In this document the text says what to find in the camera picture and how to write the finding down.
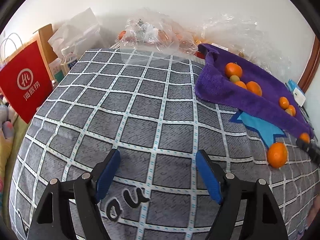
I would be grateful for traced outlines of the yellow-green round fruit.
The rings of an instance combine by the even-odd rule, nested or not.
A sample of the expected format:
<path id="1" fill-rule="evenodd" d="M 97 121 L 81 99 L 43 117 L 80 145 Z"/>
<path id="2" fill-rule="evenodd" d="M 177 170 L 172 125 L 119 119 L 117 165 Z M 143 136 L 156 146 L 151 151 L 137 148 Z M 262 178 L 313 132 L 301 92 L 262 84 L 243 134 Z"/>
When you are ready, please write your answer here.
<path id="1" fill-rule="evenodd" d="M 240 77 L 238 77 L 237 75 L 232 75 L 232 76 L 229 77 L 229 80 L 232 83 L 236 83 L 236 82 L 240 81 Z"/>

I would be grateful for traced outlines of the colourful blanket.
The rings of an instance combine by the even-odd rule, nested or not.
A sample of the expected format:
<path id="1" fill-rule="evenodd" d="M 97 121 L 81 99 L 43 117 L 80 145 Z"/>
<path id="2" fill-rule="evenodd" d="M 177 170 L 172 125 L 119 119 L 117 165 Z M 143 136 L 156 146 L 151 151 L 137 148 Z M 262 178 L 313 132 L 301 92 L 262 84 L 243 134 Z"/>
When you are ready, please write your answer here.
<path id="1" fill-rule="evenodd" d="M 19 149 L 28 124 L 16 113 L 11 105 L 1 100 L 1 207 L 5 185 L 5 167 L 12 150 Z"/>

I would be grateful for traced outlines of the left clear plastic bag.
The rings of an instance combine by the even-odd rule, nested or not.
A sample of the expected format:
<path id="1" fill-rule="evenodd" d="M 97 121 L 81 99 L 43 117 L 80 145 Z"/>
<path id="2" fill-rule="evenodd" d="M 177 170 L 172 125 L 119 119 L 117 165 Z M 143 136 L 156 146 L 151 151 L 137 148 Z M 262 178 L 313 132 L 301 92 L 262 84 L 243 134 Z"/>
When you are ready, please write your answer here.
<path id="1" fill-rule="evenodd" d="M 119 50 L 123 62 L 142 66 L 151 56 L 157 60 L 192 56 L 197 45 L 192 34 L 169 16 L 147 11 L 127 20 Z"/>

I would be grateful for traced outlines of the plastic water bottle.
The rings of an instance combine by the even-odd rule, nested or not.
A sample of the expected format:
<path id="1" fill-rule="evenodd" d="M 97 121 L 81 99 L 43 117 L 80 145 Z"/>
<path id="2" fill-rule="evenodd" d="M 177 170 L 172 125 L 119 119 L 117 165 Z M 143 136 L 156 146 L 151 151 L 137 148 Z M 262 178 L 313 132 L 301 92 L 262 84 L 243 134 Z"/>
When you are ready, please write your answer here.
<path id="1" fill-rule="evenodd" d="M 74 53 L 74 46 L 67 46 L 61 50 L 62 60 L 61 69 L 66 76 L 78 61 L 77 55 Z"/>

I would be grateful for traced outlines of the large front orange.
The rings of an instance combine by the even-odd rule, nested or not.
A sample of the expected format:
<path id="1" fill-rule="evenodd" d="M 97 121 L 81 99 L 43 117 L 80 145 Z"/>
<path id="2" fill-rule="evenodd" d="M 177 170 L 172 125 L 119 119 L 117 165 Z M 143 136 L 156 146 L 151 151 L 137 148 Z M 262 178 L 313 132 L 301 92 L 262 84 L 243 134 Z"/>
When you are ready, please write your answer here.
<path id="1" fill-rule="evenodd" d="M 233 62 L 227 63 L 225 65 L 225 75 L 227 77 L 231 77 L 233 75 L 237 76 L 237 77 L 242 77 L 242 68 Z"/>

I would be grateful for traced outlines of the yellow-brown fruit front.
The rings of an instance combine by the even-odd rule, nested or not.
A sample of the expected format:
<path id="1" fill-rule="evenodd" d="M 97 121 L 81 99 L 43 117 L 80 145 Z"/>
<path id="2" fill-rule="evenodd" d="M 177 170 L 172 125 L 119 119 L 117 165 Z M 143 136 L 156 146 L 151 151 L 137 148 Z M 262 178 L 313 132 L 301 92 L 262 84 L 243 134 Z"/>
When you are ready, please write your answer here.
<path id="1" fill-rule="evenodd" d="M 285 110 L 285 112 L 286 112 L 287 114 L 293 116 L 293 113 L 292 113 L 291 109 L 287 108 L 287 109 Z"/>

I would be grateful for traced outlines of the small orange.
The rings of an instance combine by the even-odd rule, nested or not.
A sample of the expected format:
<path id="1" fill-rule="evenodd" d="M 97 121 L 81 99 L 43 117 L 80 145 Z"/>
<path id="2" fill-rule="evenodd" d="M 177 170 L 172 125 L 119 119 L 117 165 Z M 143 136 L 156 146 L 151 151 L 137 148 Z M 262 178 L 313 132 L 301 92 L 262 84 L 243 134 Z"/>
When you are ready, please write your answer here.
<path id="1" fill-rule="evenodd" d="M 289 105 L 288 109 L 292 112 L 292 116 L 296 116 L 296 109 L 293 105 Z"/>
<path id="2" fill-rule="evenodd" d="M 279 106 L 281 107 L 281 109 L 286 110 L 288 109 L 290 103 L 288 101 L 288 99 L 284 96 L 279 98 Z"/>

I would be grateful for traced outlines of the red paper shopping bag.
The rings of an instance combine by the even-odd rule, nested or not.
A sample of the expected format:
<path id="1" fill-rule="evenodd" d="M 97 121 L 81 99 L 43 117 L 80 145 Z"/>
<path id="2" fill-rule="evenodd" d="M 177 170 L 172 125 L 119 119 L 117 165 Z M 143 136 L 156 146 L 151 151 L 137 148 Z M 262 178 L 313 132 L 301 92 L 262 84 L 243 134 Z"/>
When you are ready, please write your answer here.
<path id="1" fill-rule="evenodd" d="M 4 97 L 25 123 L 30 122 L 53 90 L 36 41 L 3 67 L 0 78 Z"/>

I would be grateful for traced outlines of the brown wooden door frame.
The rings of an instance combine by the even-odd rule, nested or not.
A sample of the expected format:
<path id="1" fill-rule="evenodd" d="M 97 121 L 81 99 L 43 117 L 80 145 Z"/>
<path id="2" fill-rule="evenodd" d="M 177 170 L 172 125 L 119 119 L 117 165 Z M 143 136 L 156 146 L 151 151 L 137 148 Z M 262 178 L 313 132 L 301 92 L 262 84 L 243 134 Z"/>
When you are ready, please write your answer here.
<path id="1" fill-rule="evenodd" d="M 310 87 L 311 82 L 315 77 L 315 74 L 319 66 L 319 52 L 320 52 L 319 45 L 320 45 L 319 39 L 315 37 L 310 58 L 306 64 L 306 68 L 304 69 L 304 72 L 300 80 L 298 81 L 298 86 L 304 93 Z"/>

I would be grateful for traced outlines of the grey checked bed cover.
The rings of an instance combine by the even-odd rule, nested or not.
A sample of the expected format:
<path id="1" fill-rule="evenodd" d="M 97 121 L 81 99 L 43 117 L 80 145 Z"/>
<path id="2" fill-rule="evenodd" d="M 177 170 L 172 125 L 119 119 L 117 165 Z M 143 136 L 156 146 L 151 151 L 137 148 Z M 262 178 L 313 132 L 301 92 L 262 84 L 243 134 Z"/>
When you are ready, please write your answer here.
<path id="1" fill-rule="evenodd" d="M 205 239 L 217 211 L 196 170 L 203 149 L 239 179 L 270 185 L 289 239 L 306 228 L 319 171 L 295 138 L 273 169 L 259 134 L 232 122 L 236 109 L 201 100 L 203 65 L 151 52 L 89 50 L 43 103 L 21 144 L 10 188 L 13 232 L 25 239 L 52 178 L 73 180 L 111 149 L 121 163 L 99 209 L 112 239 Z"/>

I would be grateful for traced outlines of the white blue charger box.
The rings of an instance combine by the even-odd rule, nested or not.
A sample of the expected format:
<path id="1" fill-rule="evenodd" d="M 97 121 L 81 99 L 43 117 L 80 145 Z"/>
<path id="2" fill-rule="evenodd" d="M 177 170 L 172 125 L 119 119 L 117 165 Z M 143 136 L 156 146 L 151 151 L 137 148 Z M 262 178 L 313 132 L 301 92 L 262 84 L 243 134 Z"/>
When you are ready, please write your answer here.
<path id="1" fill-rule="evenodd" d="M 306 97 L 301 88 L 292 79 L 289 79 L 286 85 L 289 91 L 292 93 L 294 100 L 299 105 L 299 107 L 303 107 L 306 101 Z"/>

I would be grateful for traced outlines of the purple towel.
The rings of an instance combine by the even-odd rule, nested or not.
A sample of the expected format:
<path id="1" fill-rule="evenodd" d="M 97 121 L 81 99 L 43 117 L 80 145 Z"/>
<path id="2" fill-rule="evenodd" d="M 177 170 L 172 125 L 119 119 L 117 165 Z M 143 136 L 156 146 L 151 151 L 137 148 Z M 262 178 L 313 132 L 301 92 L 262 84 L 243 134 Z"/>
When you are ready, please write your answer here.
<path id="1" fill-rule="evenodd" d="M 205 65 L 196 81 L 196 95 L 208 102 L 237 108 L 295 137 L 315 136 L 292 93 L 259 66 L 226 50 L 202 43 Z"/>

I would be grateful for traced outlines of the clear plastic bag of fruit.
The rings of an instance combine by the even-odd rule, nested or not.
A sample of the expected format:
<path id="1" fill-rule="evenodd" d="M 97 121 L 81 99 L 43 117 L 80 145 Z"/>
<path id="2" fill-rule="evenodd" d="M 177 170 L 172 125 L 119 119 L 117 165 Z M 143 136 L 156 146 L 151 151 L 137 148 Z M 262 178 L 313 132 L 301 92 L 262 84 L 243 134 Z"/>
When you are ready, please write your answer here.
<path id="1" fill-rule="evenodd" d="M 197 44 L 208 43 L 242 57 L 263 68 L 280 81 L 286 80 L 291 67 L 290 58 L 283 55 L 258 29 L 254 18 L 218 14 L 193 30 Z"/>

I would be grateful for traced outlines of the white plastic bag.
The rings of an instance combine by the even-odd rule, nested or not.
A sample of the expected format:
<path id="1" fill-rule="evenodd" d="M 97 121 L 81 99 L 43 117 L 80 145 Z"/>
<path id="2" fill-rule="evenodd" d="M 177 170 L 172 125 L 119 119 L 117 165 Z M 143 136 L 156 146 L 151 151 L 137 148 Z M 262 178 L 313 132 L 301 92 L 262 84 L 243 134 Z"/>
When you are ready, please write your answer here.
<path id="1" fill-rule="evenodd" d="M 100 24 L 91 8 L 75 15 L 64 23 L 48 40 L 54 53 L 62 58 L 62 49 L 69 46 L 77 56 L 87 50 L 105 48 L 108 43 L 100 33 Z"/>

